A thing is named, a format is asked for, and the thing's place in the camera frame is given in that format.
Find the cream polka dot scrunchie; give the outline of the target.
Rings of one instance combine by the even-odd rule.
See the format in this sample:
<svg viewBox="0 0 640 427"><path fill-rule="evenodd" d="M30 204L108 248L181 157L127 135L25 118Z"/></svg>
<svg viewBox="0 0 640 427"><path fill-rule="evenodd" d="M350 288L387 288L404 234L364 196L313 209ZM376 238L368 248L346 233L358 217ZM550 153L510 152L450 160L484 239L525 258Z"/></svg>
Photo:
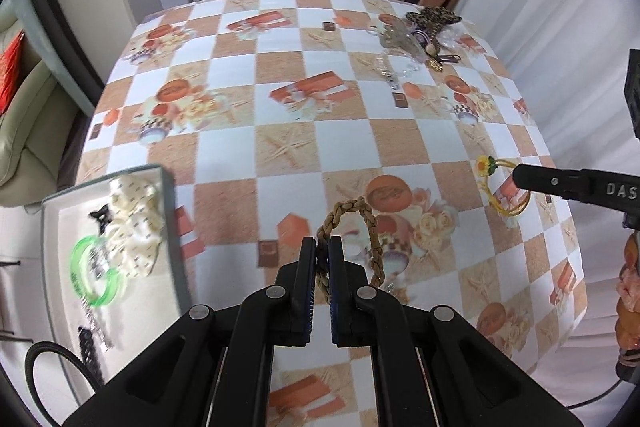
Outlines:
<svg viewBox="0 0 640 427"><path fill-rule="evenodd" d="M164 219L156 187L124 174L110 181L112 221L104 237L108 261L128 279L148 277L163 242Z"/></svg>

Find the green translucent bangle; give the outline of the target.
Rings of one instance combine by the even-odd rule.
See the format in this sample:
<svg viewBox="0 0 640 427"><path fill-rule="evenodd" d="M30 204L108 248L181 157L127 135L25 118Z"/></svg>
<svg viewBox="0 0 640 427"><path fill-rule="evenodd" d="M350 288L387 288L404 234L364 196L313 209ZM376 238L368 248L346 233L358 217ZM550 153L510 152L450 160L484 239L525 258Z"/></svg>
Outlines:
<svg viewBox="0 0 640 427"><path fill-rule="evenodd" d="M122 278L107 259L101 236L79 239L70 253L70 283L77 297L86 297L92 307L108 306L117 296Z"/></svg>

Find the silver rhinestone star hairclip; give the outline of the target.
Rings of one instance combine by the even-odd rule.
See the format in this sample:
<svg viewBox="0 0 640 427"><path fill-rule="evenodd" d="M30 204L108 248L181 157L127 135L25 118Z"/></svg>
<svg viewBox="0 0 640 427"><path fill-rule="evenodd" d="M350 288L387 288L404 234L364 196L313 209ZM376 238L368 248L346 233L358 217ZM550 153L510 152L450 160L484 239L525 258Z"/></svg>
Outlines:
<svg viewBox="0 0 640 427"><path fill-rule="evenodd" d="M114 347L112 340L110 337L106 335L106 332L104 331L104 329L102 329L102 326L100 325L98 319L96 318L96 314L94 314L93 309L88 303L88 299L86 297L81 297L80 304L81 304L82 312L84 312L85 317L87 319L89 329L91 329L91 332L93 333L93 335L95 335L96 338L98 338L102 349L104 351L112 349Z"/></svg>

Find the small black claw clip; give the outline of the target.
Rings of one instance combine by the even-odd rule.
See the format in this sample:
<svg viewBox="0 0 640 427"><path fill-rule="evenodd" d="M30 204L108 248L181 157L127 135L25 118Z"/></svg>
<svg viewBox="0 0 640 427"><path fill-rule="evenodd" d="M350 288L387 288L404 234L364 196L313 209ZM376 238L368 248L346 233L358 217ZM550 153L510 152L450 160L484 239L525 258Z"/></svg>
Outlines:
<svg viewBox="0 0 640 427"><path fill-rule="evenodd" d="M111 209L107 205L103 205L98 210L91 211L89 217L98 224L100 235L105 233L107 225L113 221Z"/></svg>

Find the black beaded barrette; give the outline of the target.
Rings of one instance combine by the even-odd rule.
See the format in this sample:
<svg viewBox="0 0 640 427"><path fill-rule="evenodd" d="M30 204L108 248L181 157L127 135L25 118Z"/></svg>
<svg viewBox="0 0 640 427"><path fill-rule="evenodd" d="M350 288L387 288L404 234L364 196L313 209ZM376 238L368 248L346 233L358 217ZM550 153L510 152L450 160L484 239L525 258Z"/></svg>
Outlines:
<svg viewBox="0 0 640 427"><path fill-rule="evenodd" d="M93 333L87 327L78 327L78 339L79 348L82 361L87 367L89 373L93 376L96 382L100 385L104 385L104 379L98 360L98 352L96 352L96 345L93 340Z"/></svg>

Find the grey jewelry tray box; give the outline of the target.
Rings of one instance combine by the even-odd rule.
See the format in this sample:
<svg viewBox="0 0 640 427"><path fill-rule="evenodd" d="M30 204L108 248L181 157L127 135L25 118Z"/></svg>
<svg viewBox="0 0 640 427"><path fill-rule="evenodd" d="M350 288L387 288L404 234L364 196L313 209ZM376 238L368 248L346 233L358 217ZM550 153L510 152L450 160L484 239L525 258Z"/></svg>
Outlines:
<svg viewBox="0 0 640 427"><path fill-rule="evenodd" d="M109 381L192 305L160 165L122 170L42 203L44 299L54 340Z"/></svg>

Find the green leather sofa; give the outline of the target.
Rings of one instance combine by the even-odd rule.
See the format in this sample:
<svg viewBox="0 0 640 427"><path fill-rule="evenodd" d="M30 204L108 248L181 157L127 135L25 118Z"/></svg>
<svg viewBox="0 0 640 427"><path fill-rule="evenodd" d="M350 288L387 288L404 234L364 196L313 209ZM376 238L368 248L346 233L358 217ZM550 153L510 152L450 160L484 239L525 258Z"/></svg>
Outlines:
<svg viewBox="0 0 640 427"><path fill-rule="evenodd" d="M20 83L1 116L1 205L36 205L73 183L84 116L29 42L11 0L1 3L1 55L25 31Z"/></svg>

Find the red cushion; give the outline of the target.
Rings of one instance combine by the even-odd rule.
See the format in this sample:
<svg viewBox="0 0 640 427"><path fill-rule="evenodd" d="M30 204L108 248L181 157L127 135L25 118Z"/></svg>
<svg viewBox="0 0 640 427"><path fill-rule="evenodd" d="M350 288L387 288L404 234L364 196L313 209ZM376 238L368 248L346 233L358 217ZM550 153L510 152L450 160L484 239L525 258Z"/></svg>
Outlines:
<svg viewBox="0 0 640 427"><path fill-rule="evenodd" d="M9 46L1 55L0 63L0 115L3 116L8 110L14 96L16 95L18 84L20 83L21 64L25 31L21 30L10 42Z"/></svg>

